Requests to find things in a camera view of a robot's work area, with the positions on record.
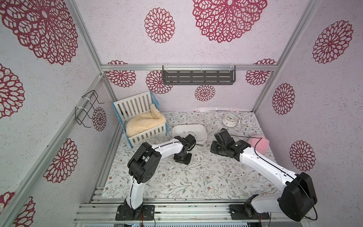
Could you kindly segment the white plastic storage box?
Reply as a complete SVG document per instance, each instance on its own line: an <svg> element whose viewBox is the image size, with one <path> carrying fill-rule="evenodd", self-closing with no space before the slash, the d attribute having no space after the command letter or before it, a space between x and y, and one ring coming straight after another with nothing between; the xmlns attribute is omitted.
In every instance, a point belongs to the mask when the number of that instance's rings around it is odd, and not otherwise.
<svg viewBox="0 0 363 227"><path fill-rule="evenodd" d="M197 144L204 144L207 141L207 130L201 124L177 125L173 128L173 137L180 136L185 138L189 134L194 136Z"/></svg>

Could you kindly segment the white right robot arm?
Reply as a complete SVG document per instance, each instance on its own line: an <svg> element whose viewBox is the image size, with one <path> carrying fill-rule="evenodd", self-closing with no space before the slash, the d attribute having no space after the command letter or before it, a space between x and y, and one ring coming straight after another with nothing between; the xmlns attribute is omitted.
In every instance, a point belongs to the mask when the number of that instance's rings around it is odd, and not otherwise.
<svg viewBox="0 0 363 227"><path fill-rule="evenodd" d="M270 219L272 213L283 213L297 222L308 217L308 212L317 203L313 180L308 174L285 169L260 154L255 146L243 140L234 141L227 129L221 129L214 136L211 153L234 158L250 166L281 192L280 195L270 196L254 194L243 205L230 205L232 219Z"/></svg>

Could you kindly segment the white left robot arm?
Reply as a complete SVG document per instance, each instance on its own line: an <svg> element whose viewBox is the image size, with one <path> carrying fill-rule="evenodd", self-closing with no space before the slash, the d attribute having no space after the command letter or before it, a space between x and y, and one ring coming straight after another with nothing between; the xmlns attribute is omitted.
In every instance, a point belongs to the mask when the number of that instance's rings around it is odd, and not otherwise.
<svg viewBox="0 0 363 227"><path fill-rule="evenodd" d="M188 165L192 158L190 151L196 144L196 139L191 134L185 138L176 136L157 145L142 143L127 164L131 183L125 200L126 208L133 212L142 206L146 182L153 177L161 160L173 156L175 162Z"/></svg>

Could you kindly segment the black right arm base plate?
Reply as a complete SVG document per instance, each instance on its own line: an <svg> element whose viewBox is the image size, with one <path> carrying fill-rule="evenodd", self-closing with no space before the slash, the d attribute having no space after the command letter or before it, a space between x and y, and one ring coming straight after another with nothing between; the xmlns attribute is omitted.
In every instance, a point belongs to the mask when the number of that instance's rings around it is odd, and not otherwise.
<svg viewBox="0 0 363 227"><path fill-rule="evenodd" d="M254 194L249 199L247 199L243 204L229 205L229 210L232 220L252 220L257 219L268 220L270 218L269 213L258 213L251 204L251 201L257 197L258 194Z"/></svg>

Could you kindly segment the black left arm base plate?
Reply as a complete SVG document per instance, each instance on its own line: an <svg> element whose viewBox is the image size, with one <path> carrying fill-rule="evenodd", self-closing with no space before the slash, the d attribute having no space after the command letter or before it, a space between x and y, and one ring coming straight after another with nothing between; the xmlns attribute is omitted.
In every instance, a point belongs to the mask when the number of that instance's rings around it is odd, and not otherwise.
<svg viewBox="0 0 363 227"><path fill-rule="evenodd" d="M155 206L154 205L141 205L136 210L133 210L125 201L118 206L116 212L116 221L152 221L154 220Z"/></svg>

